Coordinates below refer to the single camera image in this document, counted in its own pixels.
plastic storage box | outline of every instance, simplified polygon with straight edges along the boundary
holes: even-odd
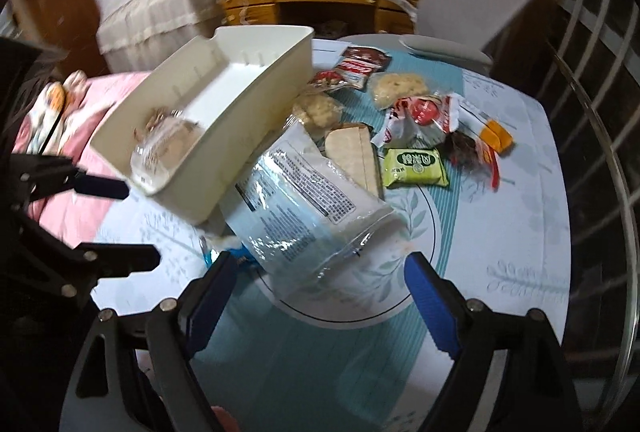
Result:
[[[91,147],[115,173],[192,224],[204,221],[265,136],[282,127],[313,75],[307,26],[223,26],[164,61],[95,132]],[[171,179],[135,182],[130,158],[155,108],[181,109],[204,134]]]

wooden door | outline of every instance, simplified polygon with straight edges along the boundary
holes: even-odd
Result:
[[[100,11],[95,0],[24,0],[42,38],[69,55],[58,68],[64,76],[76,69],[95,77],[109,73],[95,34]]]

